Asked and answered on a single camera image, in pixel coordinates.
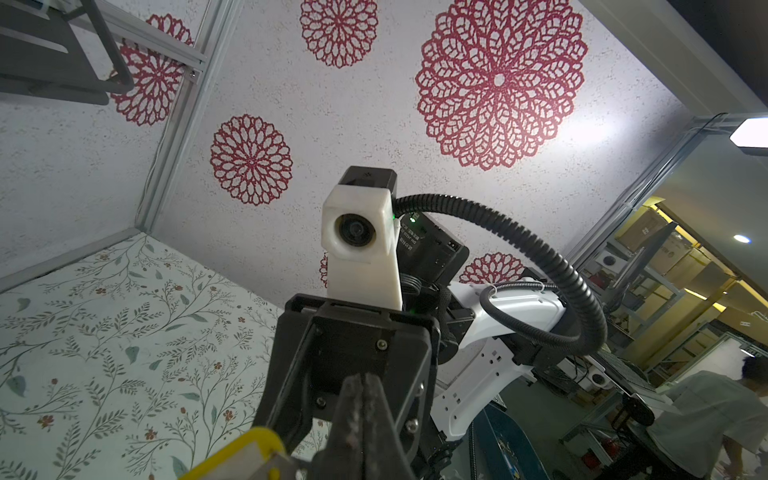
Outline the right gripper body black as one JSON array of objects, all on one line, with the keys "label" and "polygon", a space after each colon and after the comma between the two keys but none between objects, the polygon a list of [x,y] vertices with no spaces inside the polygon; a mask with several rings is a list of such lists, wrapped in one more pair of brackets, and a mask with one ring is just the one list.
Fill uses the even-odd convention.
[{"label": "right gripper body black", "polygon": [[395,438],[413,460],[433,402],[439,340],[431,315],[296,294],[277,320],[253,424],[274,431],[292,451],[312,419],[331,420],[347,377],[373,374]]}]

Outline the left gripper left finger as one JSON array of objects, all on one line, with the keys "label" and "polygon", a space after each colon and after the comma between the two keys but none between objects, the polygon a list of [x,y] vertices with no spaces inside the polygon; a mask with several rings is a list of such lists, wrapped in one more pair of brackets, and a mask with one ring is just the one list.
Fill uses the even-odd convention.
[{"label": "left gripper left finger", "polygon": [[341,387],[325,448],[311,463],[312,479],[361,479],[363,473],[363,382],[360,374]]}]

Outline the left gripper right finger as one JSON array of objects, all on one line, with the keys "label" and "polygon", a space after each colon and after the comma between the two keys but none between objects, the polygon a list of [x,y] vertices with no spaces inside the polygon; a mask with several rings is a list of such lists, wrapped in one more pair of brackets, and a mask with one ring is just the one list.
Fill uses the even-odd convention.
[{"label": "left gripper right finger", "polygon": [[395,428],[380,378],[363,377],[362,478],[366,480],[415,479],[411,462]]}]

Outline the yellow key tag windowed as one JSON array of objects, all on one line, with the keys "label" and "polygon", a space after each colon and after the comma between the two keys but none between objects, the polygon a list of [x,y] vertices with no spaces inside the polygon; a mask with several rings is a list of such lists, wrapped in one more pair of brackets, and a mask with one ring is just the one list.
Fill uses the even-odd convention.
[{"label": "yellow key tag windowed", "polygon": [[255,427],[183,474],[181,479],[279,479],[279,468],[268,463],[285,454],[285,446],[275,432]]}]

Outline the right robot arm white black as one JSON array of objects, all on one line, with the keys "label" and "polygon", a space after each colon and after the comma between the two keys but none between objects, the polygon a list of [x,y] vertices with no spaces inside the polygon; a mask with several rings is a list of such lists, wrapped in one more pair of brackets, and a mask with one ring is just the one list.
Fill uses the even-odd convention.
[{"label": "right robot arm white black", "polygon": [[314,419],[327,420],[326,447],[312,479],[415,479],[423,440],[447,438],[500,391],[513,358],[481,356],[480,378],[464,371],[435,392],[442,315],[404,309],[396,248],[408,213],[437,213],[488,230],[518,248],[547,282],[502,307],[495,285],[475,291],[463,344],[511,335],[564,354],[589,355],[605,342],[606,320],[581,275],[507,216],[476,202],[383,189],[336,188],[323,207],[326,297],[296,295],[279,317],[265,390],[254,423],[292,452]]}]

